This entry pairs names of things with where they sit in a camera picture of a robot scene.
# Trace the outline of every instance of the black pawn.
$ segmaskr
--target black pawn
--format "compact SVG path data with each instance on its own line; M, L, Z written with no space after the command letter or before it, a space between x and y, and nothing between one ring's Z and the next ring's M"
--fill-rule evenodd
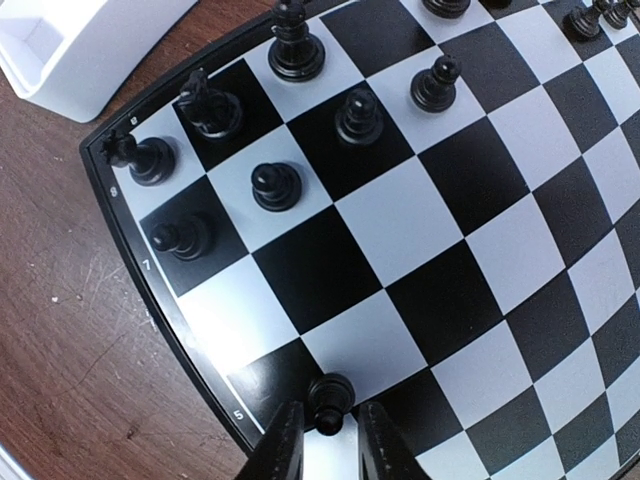
M184 261L204 255L213 243L210 222L196 215L176 224L161 223L151 231L151 246L157 252L170 252Z
M129 167L133 180L145 187L162 183L176 165L173 150L164 140L147 138L137 143L130 133L115 130L102 141L100 153L112 167Z
M298 172L286 163L262 163L251 174L253 198L265 210L283 212L292 208L302 194Z
M242 127L238 97L211 87L202 69L191 73L176 105L198 133L212 142L228 140Z
M589 8L578 5L574 7L567 20L571 28L582 38L590 39L598 36L600 28L600 17L610 7L609 0L594 0Z
M456 99L455 82L461 71L462 66L455 58L449 55L438 57L433 67L413 77L411 98L426 112L444 112Z
M288 82L304 82L318 76L325 61L322 42L309 33L301 3L279 0L271 10L276 40L269 49L269 65Z
M355 400L351 382L342 375L329 373L316 380L309 389L308 404L318 432L330 437L342 430L344 416Z
M378 99L370 90L353 90L335 118L338 137L348 145L368 146L384 130L384 118Z
M617 30L627 26L627 20L634 10L640 8L640 0L620 0L605 10L604 19Z
M469 8L471 0L422 0L422 3L441 18L459 18Z

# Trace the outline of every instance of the white object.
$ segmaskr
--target white object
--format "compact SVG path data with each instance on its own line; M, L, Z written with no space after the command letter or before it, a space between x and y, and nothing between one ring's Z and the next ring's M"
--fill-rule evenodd
M198 0L5 0L0 68L18 97L93 120Z

